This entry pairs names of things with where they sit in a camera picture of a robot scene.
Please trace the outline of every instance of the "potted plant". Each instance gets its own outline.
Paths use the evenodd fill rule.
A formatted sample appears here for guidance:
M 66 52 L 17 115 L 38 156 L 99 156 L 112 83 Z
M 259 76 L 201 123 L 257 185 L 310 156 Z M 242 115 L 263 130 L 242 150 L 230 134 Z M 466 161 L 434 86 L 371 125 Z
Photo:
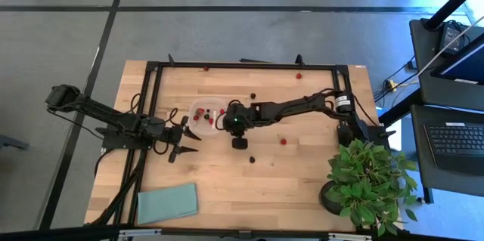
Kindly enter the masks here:
M 355 226 L 377 225 L 378 236 L 385 230 L 396 235 L 399 199 L 406 205 L 417 199 L 411 195 L 417 183 L 406 172 L 417 170 L 415 162 L 408 161 L 403 152 L 391 156 L 385 147 L 357 139 L 348 147 L 340 145 L 340 154 L 329 163 L 327 178 L 332 181 L 321 189 L 321 204 L 335 215 L 350 217 Z M 412 210 L 405 212 L 417 221 Z

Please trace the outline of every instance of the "green cloth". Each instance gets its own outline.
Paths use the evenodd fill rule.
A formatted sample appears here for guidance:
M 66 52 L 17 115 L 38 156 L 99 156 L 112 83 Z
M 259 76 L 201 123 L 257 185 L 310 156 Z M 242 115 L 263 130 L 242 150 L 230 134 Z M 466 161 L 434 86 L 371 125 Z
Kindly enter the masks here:
M 138 193 L 138 224 L 198 214 L 197 185 Z

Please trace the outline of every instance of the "black desk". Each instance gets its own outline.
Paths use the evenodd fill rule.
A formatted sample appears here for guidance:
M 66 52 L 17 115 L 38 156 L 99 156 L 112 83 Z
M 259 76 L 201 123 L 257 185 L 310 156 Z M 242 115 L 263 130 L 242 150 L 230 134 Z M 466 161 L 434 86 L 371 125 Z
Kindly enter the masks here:
M 438 52 L 440 31 L 430 32 L 424 29 L 421 20 L 412 20 L 410 33 L 417 67 L 421 70 Z M 482 33 L 484 33 L 483 28 L 473 27 L 466 34 L 470 40 L 474 40 Z M 438 66 L 444 60 L 442 57 L 437 58 L 430 68 Z M 484 86 L 436 78 L 430 73 L 431 70 L 422 73 L 419 77 L 420 88 L 380 116 L 380 123 L 385 126 L 393 124 L 410 112 L 412 104 L 432 104 L 484 111 Z
M 424 123 L 435 121 L 436 119 L 443 122 L 484 123 L 484 115 L 412 105 L 411 118 L 414 127 L 415 144 L 417 146 L 420 179 L 422 180 L 424 189 L 426 187 L 427 192 L 428 188 L 436 188 L 475 196 L 484 196 L 484 176 L 465 175 L 435 167 L 424 131 Z

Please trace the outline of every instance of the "wooden tabletop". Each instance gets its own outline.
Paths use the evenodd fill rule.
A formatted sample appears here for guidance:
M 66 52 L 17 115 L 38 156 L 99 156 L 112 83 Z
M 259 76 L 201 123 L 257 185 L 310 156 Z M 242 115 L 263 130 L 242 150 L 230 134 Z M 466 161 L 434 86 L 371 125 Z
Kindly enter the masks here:
M 132 96 L 141 90 L 146 61 L 126 62 L 115 108 L 129 109 Z M 302 79 L 296 74 L 302 73 Z M 353 93 L 370 117 L 377 112 L 365 66 L 349 66 Z M 151 93 L 154 76 L 151 76 Z M 229 102 L 282 102 L 332 88 L 332 76 L 322 70 L 248 70 L 163 68 L 155 116 L 166 119 L 174 107 L 175 122 L 188 114 L 190 104 L 200 97 L 220 97 Z M 250 99 L 256 93 L 256 99 Z M 144 112 L 148 110 L 148 95 Z M 358 108 L 358 115 L 366 119 Z M 338 230 L 353 231 L 348 218 L 332 215 L 318 203 L 318 193 L 328 181 L 328 160 L 338 152 L 338 121 L 323 113 L 307 113 L 282 119 L 278 124 L 246 132 L 247 150 L 234 150 L 231 135 L 219 132 L 200 136 L 202 141 L 184 137 L 181 145 L 198 153 L 183 153 L 175 163 L 168 154 L 147 155 L 141 191 L 181 184 L 197 184 L 199 214 L 151 225 L 160 227 L 251 230 Z M 281 145 L 279 138 L 287 140 Z M 164 150 L 164 143 L 157 143 Z M 126 150 L 114 150 L 99 165 L 85 222 L 96 219 L 119 190 Z M 251 164 L 249 158 L 256 161 Z M 131 195 L 127 196 L 122 221 L 127 221 Z

